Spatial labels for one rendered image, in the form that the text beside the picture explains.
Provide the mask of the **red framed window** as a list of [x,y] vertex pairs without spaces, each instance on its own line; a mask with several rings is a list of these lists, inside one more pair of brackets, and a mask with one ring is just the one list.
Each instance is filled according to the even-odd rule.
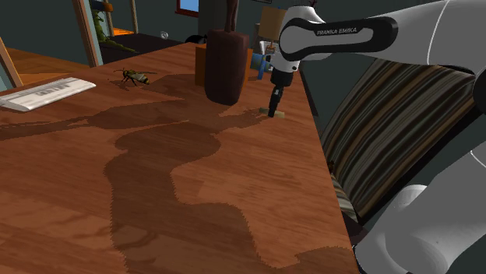
[[197,18],[199,16],[199,0],[176,0],[175,13]]

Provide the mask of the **dark low table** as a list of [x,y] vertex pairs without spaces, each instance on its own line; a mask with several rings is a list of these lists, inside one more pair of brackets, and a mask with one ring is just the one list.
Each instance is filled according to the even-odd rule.
[[111,38],[111,40],[123,46],[129,47],[136,52],[133,53],[131,51],[125,51],[109,44],[100,44],[100,52],[104,64],[181,44],[180,41],[170,39],[165,40],[161,37],[155,37],[143,33],[114,36]]

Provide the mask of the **green dinosaur toy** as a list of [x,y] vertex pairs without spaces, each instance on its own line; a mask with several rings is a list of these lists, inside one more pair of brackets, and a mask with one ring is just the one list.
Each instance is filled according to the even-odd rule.
[[133,50],[129,47],[126,47],[122,44],[119,44],[119,43],[111,40],[109,37],[107,37],[104,33],[103,27],[101,26],[101,24],[104,22],[104,20],[99,16],[100,10],[92,9],[91,12],[92,12],[92,15],[93,15],[93,24],[94,24],[95,32],[96,32],[96,35],[97,35],[97,40],[100,44],[109,45],[111,47],[115,47],[115,48],[121,49],[123,51],[136,53],[135,50]]

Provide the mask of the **orange box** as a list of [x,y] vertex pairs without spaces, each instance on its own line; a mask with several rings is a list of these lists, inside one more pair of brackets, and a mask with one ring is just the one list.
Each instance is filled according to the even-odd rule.
[[[246,85],[249,79],[250,64],[252,61],[253,50],[248,49],[247,64],[245,67],[245,78],[243,86]],[[197,86],[204,86],[206,67],[206,44],[197,44],[195,46],[195,84]]]

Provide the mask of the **small tan flat block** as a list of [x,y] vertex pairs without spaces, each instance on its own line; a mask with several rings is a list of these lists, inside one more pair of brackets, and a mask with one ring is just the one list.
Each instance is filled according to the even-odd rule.
[[[259,112],[269,116],[269,108],[260,107]],[[282,111],[274,111],[272,115],[272,118],[284,118],[284,117],[285,117],[285,113]]]

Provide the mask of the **folded white newspaper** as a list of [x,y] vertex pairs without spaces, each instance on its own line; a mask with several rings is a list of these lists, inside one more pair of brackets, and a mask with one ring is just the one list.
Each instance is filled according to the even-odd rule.
[[27,112],[92,89],[97,85],[69,77],[0,97],[0,107]]

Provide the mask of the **lamp with tan shade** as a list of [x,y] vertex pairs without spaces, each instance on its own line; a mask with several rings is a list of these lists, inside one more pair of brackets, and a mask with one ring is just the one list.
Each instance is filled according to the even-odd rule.
[[262,8],[258,35],[270,41],[270,45],[264,51],[275,51],[276,47],[274,46],[274,42],[279,40],[280,27],[285,13],[285,9],[270,6],[264,6]]

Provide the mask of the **yellow black wasp figure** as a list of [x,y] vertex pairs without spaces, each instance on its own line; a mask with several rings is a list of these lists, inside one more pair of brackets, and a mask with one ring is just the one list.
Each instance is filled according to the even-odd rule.
[[142,83],[145,85],[150,84],[150,80],[148,79],[149,74],[153,74],[153,72],[137,72],[133,69],[117,69],[114,72],[121,72],[123,75],[122,82],[126,83],[127,81],[131,81],[134,85],[136,83]]

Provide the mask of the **wooden door frame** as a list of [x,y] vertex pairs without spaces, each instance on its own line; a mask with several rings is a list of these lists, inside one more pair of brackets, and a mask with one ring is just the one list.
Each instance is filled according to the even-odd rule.
[[94,27],[90,0],[71,0],[79,26],[89,67],[103,65],[100,47]]

